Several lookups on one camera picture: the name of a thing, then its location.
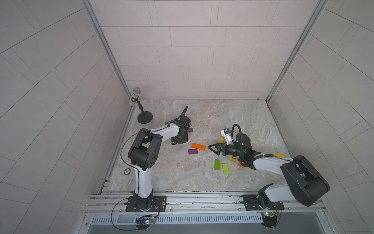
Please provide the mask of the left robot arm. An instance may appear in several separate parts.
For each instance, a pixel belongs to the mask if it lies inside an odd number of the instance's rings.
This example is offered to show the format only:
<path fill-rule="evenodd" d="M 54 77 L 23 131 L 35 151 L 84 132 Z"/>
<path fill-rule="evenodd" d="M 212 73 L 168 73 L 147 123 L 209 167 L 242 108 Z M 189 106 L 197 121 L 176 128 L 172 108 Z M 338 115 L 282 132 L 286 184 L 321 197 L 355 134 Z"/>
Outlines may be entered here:
<path fill-rule="evenodd" d="M 160 152 L 161 144 L 168 139 L 172 145 L 183 144 L 188 141 L 188 129 L 191 119 L 185 115 L 166 122 L 164 126 L 149 130 L 142 128 L 128 152 L 131 165 L 135 167 L 137 187 L 134 195 L 138 201 L 148 201 L 153 196 L 152 167 L 155 165 Z"/>

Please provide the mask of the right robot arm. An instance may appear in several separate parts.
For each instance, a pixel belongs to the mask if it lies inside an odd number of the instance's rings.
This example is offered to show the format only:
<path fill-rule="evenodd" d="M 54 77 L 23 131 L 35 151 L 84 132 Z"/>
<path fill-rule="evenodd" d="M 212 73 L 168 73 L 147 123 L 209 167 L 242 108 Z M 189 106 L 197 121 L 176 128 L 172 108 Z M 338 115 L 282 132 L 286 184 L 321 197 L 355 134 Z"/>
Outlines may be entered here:
<path fill-rule="evenodd" d="M 310 207 L 329 192 L 330 185 L 306 157 L 282 158 L 257 152 L 246 134 L 238 134 L 235 138 L 225 134 L 224 137 L 226 143 L 209 145 L 209 150 L 218 156 L 231 156 L 243 167 L 283 176 L 286 181 L 282 185 L 268 184 L 258 191 L 255 199 L 243 198 L 241 202 L 256 203 L 263 210 L 278 208 L 283 201 L 297 201 Z"/>

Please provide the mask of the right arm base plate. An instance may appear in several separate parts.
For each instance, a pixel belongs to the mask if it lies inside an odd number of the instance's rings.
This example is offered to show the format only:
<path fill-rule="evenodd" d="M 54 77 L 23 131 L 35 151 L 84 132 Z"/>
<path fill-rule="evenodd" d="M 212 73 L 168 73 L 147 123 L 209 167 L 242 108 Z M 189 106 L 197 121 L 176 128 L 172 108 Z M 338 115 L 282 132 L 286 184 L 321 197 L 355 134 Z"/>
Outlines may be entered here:
<path fill-rule="evenodd" d="M 242 195 L 238 201 L 245 206 L 247 211 L 281 211 L 284 205 L 281 202 L 271 202 L 262 195 Z"/>

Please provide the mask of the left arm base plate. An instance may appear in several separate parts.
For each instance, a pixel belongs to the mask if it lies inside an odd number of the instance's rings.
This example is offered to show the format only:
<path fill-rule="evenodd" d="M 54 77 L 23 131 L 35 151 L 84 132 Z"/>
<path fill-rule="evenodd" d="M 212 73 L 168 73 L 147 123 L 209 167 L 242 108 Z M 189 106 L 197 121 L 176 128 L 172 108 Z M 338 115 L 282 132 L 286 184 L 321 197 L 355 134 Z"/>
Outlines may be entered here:
<path fill-rule="evenodd" d="M 129 197 L 126 212 L 164 212 L 166 210 L 167 196 L 152 196 L 140 198 L 137 195 Z"/>

